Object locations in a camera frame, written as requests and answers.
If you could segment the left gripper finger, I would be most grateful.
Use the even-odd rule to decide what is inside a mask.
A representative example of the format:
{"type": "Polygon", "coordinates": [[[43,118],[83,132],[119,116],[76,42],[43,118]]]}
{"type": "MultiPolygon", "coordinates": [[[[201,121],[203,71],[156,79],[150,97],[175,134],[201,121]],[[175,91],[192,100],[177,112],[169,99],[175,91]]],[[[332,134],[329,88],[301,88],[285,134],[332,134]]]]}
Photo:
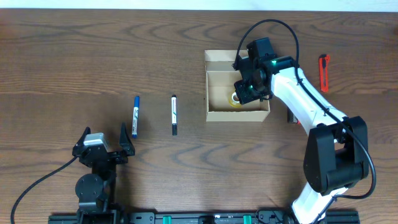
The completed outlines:
{"type": "Polygon", "coordinates": [[[127,154],[127,156],[135,155],[135,148],[131,142],[129,137],[129,133],[127,132],[126,124],[121,124],[121,132],[119,135],[119,145],[123,149],[123,151],[127,154]]]}
{"type": "Polygon", "coordinates": [[[76,146],[83,146],[84,145],[84,140],[88,134],[91,134],[91,129],[90,127],[86,127],[83,134],[81,135],[80,139],[76,143],[76,146]]]}

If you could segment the red utility knife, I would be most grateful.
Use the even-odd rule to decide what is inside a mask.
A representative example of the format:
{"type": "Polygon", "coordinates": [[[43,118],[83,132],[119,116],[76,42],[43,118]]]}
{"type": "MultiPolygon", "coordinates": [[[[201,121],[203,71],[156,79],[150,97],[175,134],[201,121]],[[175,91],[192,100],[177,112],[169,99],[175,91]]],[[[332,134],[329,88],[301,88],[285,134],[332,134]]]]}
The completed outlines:
{"type": "Polygon", "coordinates": [[[329,90],[328,85],[328,64],[330,61],[330,56],[328,54],[323,54],[318,59],[318,68],[320,76],[320,89],[322,92],[327,93],[329,90]]]}

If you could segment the yellow tape roll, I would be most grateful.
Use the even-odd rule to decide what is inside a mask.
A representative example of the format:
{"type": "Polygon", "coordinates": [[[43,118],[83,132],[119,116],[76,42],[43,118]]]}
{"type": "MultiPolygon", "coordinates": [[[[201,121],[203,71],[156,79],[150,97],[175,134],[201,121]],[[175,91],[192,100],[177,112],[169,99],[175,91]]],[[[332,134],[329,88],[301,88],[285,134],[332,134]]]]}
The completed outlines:
{"type": "Polygon", "coordinates": [[[237,96],[237,93],[236,93],[235,91],[233,91],[233,92],[230,94],[228,100],[229,100],[230,106],[232,106],[233,108],[240,108],[240,107],[242,107],[242,104],[240,103],[239,98],[238,98],[238,96],[237,96]]]}

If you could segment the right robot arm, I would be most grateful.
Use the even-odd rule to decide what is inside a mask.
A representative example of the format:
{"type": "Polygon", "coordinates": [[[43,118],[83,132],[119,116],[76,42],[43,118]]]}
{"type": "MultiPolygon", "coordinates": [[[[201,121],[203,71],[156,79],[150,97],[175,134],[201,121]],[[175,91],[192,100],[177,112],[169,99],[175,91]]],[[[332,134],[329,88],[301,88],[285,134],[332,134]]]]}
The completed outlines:
{"type": "Polygon", "coordinates": [[[368,128],[359,117],[347,117],[310,84],[297,58],[278,57],[265,37],[247,44],[248,56],[233,65],[242,79],[234,84],[239,103],[279,98],[307,133],[303,171],[307,183],[291,205],[290,220],[317,223],[346,191],[375,177],[368,152],[368,128]]]}

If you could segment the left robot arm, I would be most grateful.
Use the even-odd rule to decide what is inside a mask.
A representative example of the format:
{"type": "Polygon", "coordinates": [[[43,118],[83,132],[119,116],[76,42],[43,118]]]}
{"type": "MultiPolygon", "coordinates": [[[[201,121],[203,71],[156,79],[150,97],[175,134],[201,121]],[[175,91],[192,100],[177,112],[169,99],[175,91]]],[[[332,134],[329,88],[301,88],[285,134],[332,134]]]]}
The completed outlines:
{"type": "Polygon", "coordinates": [[[135,155],[126,124],[121,125],[120,150],[109,151],[103,133],[91,133],[87,127],[72,149],[72,155],[91,169],[76,183],[78,223],[127,223],[124,209],[115,200],[116,166],[128,163],[135,155]]]}

